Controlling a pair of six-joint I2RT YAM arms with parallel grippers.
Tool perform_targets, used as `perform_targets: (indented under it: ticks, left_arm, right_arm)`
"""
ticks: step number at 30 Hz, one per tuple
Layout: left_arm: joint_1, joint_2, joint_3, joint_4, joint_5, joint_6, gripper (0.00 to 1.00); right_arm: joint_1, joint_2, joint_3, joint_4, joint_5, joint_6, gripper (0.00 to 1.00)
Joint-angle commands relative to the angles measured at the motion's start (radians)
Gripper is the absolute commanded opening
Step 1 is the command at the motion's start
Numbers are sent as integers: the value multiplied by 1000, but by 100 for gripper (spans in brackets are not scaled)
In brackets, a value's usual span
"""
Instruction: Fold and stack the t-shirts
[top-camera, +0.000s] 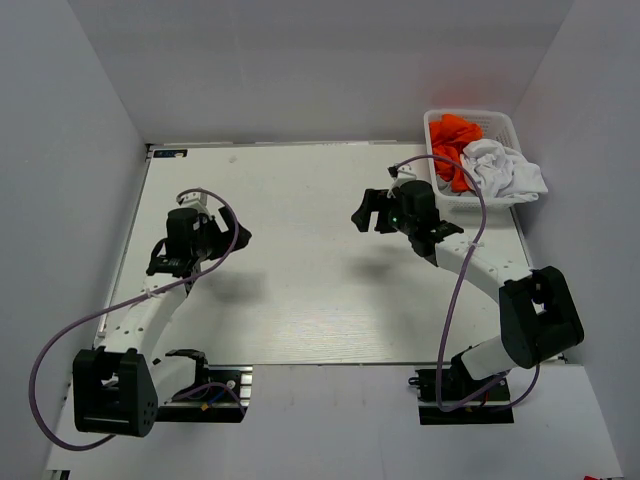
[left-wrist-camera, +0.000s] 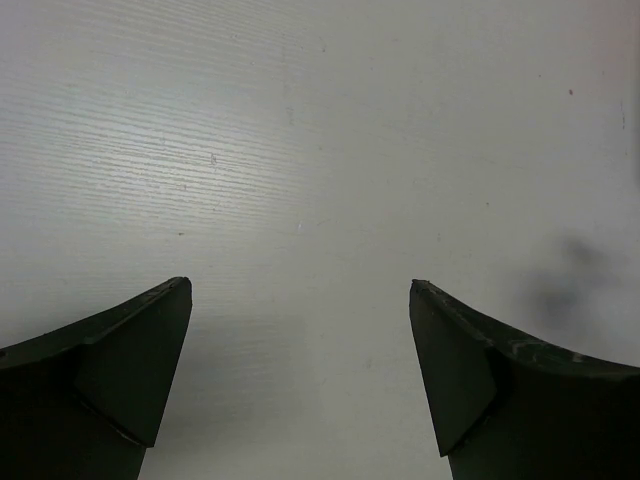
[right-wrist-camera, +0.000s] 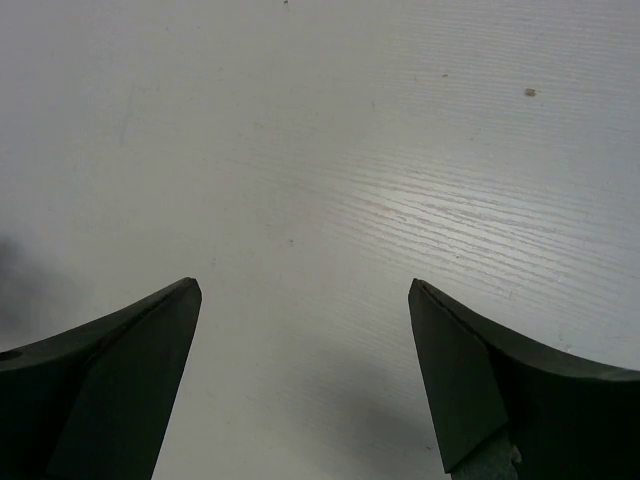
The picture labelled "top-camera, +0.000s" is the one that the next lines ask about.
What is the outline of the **white t shirt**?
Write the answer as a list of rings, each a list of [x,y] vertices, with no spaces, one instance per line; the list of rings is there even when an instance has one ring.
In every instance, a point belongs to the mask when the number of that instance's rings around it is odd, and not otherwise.
[[[528,203],[548,193],[540,167],[498,141],[473,141],[463,149],[460,160],[485,200]]]

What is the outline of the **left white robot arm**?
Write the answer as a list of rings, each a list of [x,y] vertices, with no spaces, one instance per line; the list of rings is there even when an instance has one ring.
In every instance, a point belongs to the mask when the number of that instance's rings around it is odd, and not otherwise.
[[[151,251],[139,298],[97,347],[83,349],[74,358],[78,431],[144,437],[162,407],[172,400],[202,398],[213,388],[204,352],[154,352],[174,313],[207,275],[203,264],[221,265],[251,238],[228,203],[210,212],[208,196],[201,189],[178,195],[177,207],[166,217],[166,233]]]

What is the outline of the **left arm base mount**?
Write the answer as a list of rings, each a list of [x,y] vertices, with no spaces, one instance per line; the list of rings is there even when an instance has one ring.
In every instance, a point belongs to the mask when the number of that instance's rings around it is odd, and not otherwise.
[[[160,423],[239,424],[248,411],[252,366],[206,365],[188,386],[160,401]]]

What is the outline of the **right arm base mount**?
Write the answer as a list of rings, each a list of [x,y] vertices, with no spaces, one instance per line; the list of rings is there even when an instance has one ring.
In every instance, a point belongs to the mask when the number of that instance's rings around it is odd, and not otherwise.
[[[408,379],[417,395],[421,426],[508,425],[514,423],[511,392],[506,379],[476,395],[460,408],[443,412],[436,401],[436,369],[417,369]]]

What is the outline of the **orange t shirt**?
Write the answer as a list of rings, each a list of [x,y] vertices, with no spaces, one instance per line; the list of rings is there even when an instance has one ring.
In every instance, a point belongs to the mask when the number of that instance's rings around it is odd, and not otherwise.
[[[450,113],[443,114],[438,121],[431,121],[429,133],[433,155],[446,157],[456,164],[461,164],[460,155],[469,143],[483,138],[479,125]],[[460,169],[438,159],[434,160],[434,166],[436,174],[449,184],[454,193],[471,190]]]

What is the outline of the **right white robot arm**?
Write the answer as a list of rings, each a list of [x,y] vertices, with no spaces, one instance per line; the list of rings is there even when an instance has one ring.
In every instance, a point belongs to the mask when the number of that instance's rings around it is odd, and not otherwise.
[[[452,399],[472,401],[510,370],[534,368],[583,342],[584,328],[563,273],[552,266],[531,269],[486,251],[479,238],[441,218],[428,182],[366,190],[351,221],[361,232],[404,234],[419,257],[468,281],[498,306],[499,334],[455,355],[449,368],[436,368],[436,399],[443,406]]]

